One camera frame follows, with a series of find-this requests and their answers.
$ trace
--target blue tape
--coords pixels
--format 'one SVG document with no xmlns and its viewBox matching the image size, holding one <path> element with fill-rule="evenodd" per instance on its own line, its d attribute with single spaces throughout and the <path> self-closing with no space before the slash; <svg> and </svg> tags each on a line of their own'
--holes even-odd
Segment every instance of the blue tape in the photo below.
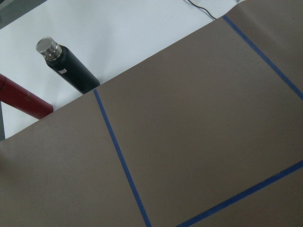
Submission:
<svg viewBox="0 0 303 227">
<path fill-rule="evenodd" d="M 146 214 L 145 208 L 144 208 L 144 206 L 142 204 L 142 201 L 140 199 L 140 196 L 139 196 L 139 193 L 138 193 L 138 191 L 136 189 L 136 186 L 134 185 L 134 181 L 133 181 L 132 176 L 131 176 L 131 174 L 130 174 L 130 172 L 128 170 L 128 167 L 126 165 L 125 159 L 124 159 L 123 154 L 121 152 L 121 149 L 119 147 L 118 141 L 117 141 L 117 139 L 115 137 L 114 131 L 113 131 L 112 126 L 110 125 L 110 122 L 108 120 L 108 117 L 107 117 L 107 114 L 105 112 L 104 106 L 102 104 L 101 98 L 100 98 L 100 96 L 98 94 L 98 91 L 96 89 L 94 89 L 94 94 L 95 94 L 96 100 L 98 102 L 98 105 L 99 105 L 100 111 L 102 113 L 102 116 L 104 118 L 105 124 L 107 126 L 108 132 L 110 134 L 110 137 L 111 137 L 111 139 L 113 141 L 113 144 L 115 146 L 116 152 L 117 152 L 117 154 L 119 156 L 122 168 L 124 170 L 124 173 L 126 175 L 128 183 L 129 183 L 129 185 L 130 185 L 130 187 L 132 189 L 132 192 L 134 194 L 134 198 L 136 199 L 136 202 L 137 202 L 137 205 L 138 205 L 139 210 L 141 212 L 141 215 L 143 217 L 143 220 L 144 220 L 144 222 L 145 222 L 145 224 L 146 224 L 147 227 L 151 227 L 151 223 L 150 223 L 149 218 L 148 218 L 148 216 Z"/>
<path fill-rule="evenodd" d="M 303 100 L 303 93 L 287 76 L 226 16 L 223 19 L 232 29 L 278 74 L 278 76 Z"/>
<path fill-rule="evenodd" d="M 203 213 L 198 214 L 197 216 L 183 222 L 182 224 L 178 225 L 177 227 L 188 227 L 196 222 L 199 222 L 199 221 L 205 219 L 206 217 L 211 216 L 214 213 L 232 205 L 233 203 L 238 202 L 239 200 L 245 198 L 246 196 L 249 196 L 249 195 L 255 193 L 256 191 L 272 184 L 273 182 L 275 182 L 277 180 L 280 180 L 281 178 L 293 173 L 294 171 L 296 171 L 302 167 L 303 167 L 303 160 L 294 164 L 293 166 L 281 171 L 280 173 L 273 175 L 272 177 L 266 179 L 265 181 L 262 181 L 262 182 L 256 184 L 255 186 L 252 186 L 251 188 L 246 189 L 245 191 L 229 198 L 228 200 L 225 200 L 224 202 L 208 209 L 207 211 L 204 211 Z"/>
</svg>

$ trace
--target red cylinder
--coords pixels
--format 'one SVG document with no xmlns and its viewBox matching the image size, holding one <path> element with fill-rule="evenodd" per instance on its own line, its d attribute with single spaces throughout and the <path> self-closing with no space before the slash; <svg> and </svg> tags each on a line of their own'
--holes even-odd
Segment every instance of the red cylinder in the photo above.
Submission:
<svg viewBox="0 0 303 227">
<path fill-rule="evenodd" d="M 0 101 L 37 119 L 53 112 L 53 106 L 0 74 Z"/>
</svg>

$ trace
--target black water bottle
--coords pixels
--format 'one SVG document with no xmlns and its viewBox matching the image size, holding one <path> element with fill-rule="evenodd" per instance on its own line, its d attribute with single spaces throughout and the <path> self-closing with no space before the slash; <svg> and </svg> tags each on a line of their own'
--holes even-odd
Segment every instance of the black water bottle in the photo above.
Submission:
<svg viewBox="0 0 303 227">
<path fill-rule="evenodd" d="M 51 37 L 41 39 L 36 50 L 45 58 L 46 64 L 82 94 L 100 85 L 93 74 L 65 46 Z"/>
</svg>

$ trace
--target white surface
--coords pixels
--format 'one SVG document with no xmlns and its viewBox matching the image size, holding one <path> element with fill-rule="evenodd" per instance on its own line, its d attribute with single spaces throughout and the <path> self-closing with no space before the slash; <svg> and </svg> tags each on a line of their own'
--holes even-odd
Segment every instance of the white surface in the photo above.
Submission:
<svg viewBox="0 0 303 227">
<path fill-rule="evenodd" d="M 193 2 L 214 17 L 237 4 Z M 0 73 L 56 110 L 81 94 L 36 52 L 41 38 L 67 46 L 104 83 L 210 22 L 185 0 L 48 0 L 0 30 Z M 37 121 L 4 103 L 2 109 L 6 138 Z"/>
</svg>

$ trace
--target metal bottle cap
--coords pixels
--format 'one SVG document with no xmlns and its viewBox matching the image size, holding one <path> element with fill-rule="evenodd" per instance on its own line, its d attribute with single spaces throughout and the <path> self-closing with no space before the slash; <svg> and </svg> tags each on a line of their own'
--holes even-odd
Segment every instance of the metal bottle cap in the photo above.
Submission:
<svg viewBox="0 0 303 227">
<path fill-rule="evenodd" d="M 62 53 L 62 47 L 51 37 L 44 37 L 36 46 L 36 50 L 48 60 L 57 59 Z"/>
</svg>

